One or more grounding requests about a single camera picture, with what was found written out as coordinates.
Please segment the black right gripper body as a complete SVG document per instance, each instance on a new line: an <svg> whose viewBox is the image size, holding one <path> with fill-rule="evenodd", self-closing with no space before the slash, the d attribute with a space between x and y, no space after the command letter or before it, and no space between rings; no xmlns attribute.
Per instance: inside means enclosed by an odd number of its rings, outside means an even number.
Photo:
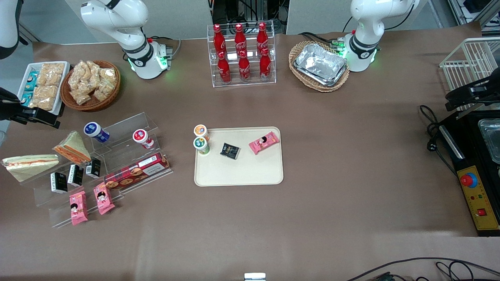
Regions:
<svg viewBox="0 0 500 281"><path fill-rule="evenodd" d="M34 119L34 110L24 106L12 92L0 88L0 119L17 123L37 123Z"/></svg>

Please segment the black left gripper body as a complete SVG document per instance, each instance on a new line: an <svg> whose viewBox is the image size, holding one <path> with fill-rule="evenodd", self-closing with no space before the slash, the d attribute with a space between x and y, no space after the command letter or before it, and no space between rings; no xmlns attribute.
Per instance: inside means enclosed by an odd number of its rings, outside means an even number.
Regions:
<svg viewBox="0 0 500 281"><path fill-rule="evenodd" d="M468 84L468 103L499 103L500 78L490 75Z"/></svg>

